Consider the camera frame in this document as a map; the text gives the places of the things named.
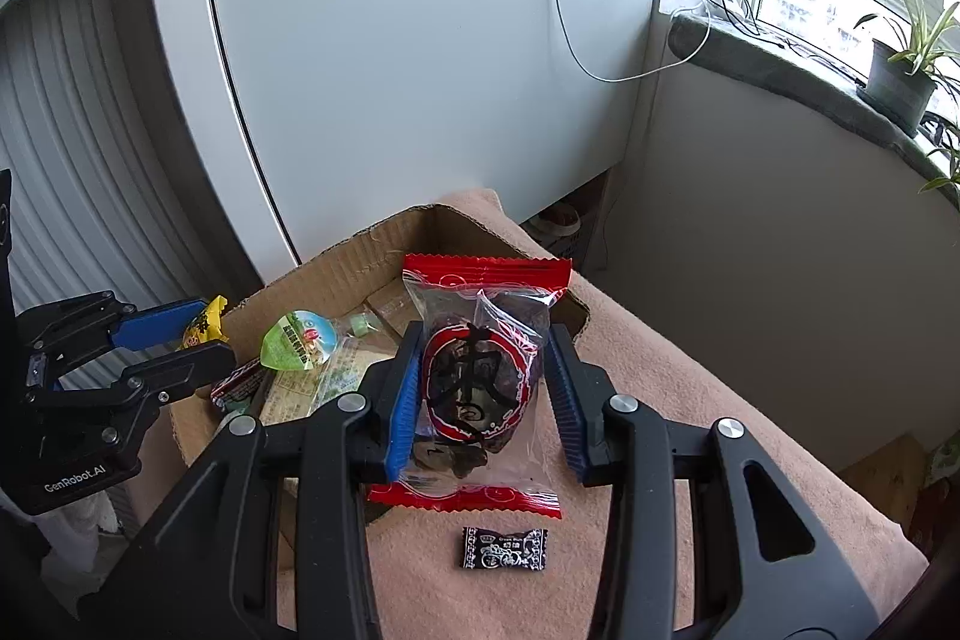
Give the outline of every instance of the green snack package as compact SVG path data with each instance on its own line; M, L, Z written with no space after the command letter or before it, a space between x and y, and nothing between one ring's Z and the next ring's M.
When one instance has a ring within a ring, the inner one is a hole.
M260 346L260 363L270 369L320 367L337 346L337 332L325 317L306 310L287 313L270 328Z

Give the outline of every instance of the candy bag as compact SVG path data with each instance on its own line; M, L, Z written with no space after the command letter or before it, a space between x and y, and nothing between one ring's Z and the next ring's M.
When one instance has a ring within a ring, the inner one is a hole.
M567 259L408 255L403 281L424 319L419 416L400 480L371 501L560 517L536 434L541 349Z
M187 325L181 348L194 347L210 342L212 339L222 339L226 342L227 337L220 328L220 316L224 314L225 309L227 309L227 299L222 296L214 297L213 301L200 310L195 319Z
M237 367L226 378L210 387L210 402L222 413L240 410L246 414L253 396L263 383L270 383L275 370L251 359Z
M263 338L260 363L277 374L260 420L269 425L306 418L347 391L356 391L368 367L392 359L397 342L372 311L325 319L296 310L277 321Z

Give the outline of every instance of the white cabinet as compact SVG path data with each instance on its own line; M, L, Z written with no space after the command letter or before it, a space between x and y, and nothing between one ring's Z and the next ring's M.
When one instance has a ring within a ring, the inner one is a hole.
M640 70L651 0L560 2L594 73ZM268 280L448 191L494 188L524 220L616 163L632 122L637 84L579 70L554 0L157 0L157 17L210 178Z

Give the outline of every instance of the pink blanket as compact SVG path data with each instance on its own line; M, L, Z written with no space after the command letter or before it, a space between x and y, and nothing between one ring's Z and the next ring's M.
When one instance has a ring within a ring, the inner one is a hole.
M445 202L531 256L544 252L501 211L492 191L467 191ZM664 417L698 426L740 419L817 513L885 616L923 573L926 560L880 513L740 399L697 362L575 274L570 292L590 309L577 339L586 362L610 373L617 390L635 395ZM538 428L563 521L512 512L435 513L398 507L368 528L373 584L387 640L565 640L587 636L603 555L610 493L574 482L563 460L549 404ZM689 507L678 504L677 626L689 623L692 552ZM465 525L500 531L549 528L546 570L477 572L457 566ZM292 607L292 591L281 604Z

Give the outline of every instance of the red candy bag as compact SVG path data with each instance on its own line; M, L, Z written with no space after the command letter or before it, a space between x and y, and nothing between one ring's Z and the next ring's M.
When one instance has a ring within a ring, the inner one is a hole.
M567 259L406 257L403 282L424 319L419 417L400 480L371 500L560 517L536 400L550 307L569 279Z

